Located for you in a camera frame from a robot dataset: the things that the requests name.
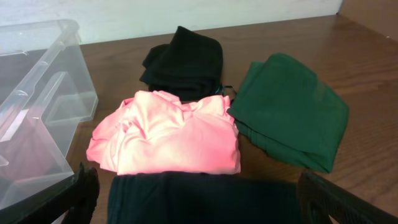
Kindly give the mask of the black garment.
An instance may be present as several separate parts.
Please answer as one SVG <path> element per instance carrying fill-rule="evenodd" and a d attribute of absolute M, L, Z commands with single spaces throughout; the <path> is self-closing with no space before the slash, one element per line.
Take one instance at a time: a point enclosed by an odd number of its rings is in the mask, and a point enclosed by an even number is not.
<path fill-rule="evenodd" d="M 166 91 L 182 101 L 196 101 L 221 92 L 223 49 L 210 37 L 177 27 L 170 43 L 150 49 L 142 62 L 140 81 L 150 91 Z"/>

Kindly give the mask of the dark teal garment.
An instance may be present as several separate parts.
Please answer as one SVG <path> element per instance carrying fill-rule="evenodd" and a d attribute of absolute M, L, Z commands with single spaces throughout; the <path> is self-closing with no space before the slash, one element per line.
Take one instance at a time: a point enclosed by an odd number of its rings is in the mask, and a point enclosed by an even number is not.
<path fill-rule="evenodd" d="M 302 223 L 296 186 L 187 172 L 113 179 L 108 223 Z"/>

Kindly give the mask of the pink shirt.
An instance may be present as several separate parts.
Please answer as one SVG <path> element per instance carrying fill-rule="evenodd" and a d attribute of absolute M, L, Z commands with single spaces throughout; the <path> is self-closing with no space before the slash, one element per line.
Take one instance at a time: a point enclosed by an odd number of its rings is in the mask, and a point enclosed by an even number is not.
<path fill-rule="evenodd" d="M 237 174 L 238 129 L 230 104 L 222 95 L 182 103 L 165 91 L 138 91 L 97 125 L 87 159 L 118 175 Z"/>

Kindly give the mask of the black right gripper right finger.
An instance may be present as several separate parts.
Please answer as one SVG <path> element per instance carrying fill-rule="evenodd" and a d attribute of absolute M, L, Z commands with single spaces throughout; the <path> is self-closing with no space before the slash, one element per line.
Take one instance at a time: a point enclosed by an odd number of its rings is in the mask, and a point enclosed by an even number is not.
<path fill-rule="evenodd" d="M 397 224 L 397 217 L 310 171 L 297 185 L 302 218 L 309 224 Z"/>

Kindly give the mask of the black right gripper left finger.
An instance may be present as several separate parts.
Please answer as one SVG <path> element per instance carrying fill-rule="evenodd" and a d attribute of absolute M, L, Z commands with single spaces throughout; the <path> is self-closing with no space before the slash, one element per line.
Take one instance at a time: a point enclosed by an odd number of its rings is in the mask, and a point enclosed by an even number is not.
<path fill-rule="evenodd" d="M 89 223 L 100 193 L 98 172 L 79 171 L 57 184 L 1 210 L 1 224 Z"/>

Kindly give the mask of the green garment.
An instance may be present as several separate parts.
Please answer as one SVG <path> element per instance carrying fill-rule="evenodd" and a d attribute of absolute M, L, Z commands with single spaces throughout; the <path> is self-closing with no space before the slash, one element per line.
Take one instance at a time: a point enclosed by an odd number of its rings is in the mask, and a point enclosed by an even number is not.
<path fill-rule="evenodd" d="M 228 113 L 269 157 L 330 173 L 349 107 L 304 64 L 273 54 L 250 64 Z"/>

